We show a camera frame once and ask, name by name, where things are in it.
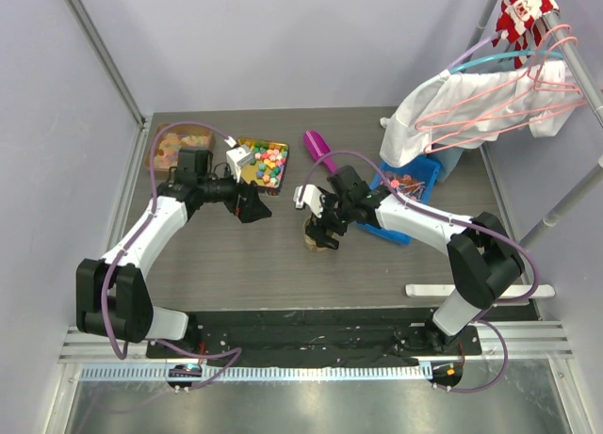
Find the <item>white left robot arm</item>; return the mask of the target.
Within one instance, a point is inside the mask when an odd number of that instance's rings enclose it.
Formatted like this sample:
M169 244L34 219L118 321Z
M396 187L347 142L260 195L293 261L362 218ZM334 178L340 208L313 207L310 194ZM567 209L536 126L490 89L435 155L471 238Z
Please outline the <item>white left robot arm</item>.
M211 169L209 150L185 147L166 181L155 187L143 215L125 237L101 258L83 260L76 269L76 326L113 342L168 340L179 357L193 356L201 344L189 314L153 305L146 279L171 238L208 203L221 203L242 223L269 218L256 183L241 173L253 154L236 146L226 154L226 171Z

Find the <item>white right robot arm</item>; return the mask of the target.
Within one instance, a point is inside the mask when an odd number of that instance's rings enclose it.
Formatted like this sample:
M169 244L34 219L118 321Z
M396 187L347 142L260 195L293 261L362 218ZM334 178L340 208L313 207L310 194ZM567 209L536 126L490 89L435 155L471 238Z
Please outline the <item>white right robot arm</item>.
M398 232L448 257L453 290L425 324L425 340L438 354L451 351L464 328L489 310L524 272L518 250L499 219L489 213L456 217L415 202L388 182L370 187L351 166L329 179L329 189L300 185L293 201L312 216L305 234L316 246L338 249L352 223Z

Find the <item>magenta plastic scoop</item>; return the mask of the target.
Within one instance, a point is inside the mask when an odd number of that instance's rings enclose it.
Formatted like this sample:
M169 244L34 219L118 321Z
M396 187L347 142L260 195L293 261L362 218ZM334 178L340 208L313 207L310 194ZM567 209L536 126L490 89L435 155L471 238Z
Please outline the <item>magenta plastic scoop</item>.
M331 151L329 144L326 142L324 137L315 130L307 130L303 134L303 143L306 147L306 150L310 153L312 158L315 161L318 161L319 158L328 154ZM337 171L337 165L334 161L328 157L325 158L321 164L330 172L334 173Z

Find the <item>round gold jar lid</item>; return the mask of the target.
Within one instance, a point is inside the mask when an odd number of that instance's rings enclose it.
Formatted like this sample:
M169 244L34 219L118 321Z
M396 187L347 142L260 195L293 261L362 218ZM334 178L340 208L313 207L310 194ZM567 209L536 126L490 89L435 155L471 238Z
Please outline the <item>round gold jar lid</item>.
M333 234L318 227L312 217L308 217L302 224L302 233L305 246L313 252L328 250L326 239L331 240L333 238Z

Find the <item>dark tin of star candies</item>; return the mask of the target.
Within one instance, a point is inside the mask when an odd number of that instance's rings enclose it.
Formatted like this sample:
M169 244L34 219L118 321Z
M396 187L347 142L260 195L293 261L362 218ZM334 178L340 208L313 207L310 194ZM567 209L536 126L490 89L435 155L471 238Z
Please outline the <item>dark tin of star candies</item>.
M242 169L242 179L248 184L256 183L260 193L278 196L284 185L289 145L251 137L240 137L237 144L248 147L252 153L250 163Z

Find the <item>gold tin of popsicle candies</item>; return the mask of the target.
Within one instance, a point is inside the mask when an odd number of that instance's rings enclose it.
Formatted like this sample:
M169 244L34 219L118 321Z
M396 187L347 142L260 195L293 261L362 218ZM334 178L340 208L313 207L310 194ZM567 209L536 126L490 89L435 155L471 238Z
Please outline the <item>gold tin of popsicle candies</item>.
M212 151L215 145L213 132L204 126L183 124L171 127L159 139L154 154L147 152L144 166L147 170L154 167L156 173L168 172L175 167L178 153L183 147L208 149Z

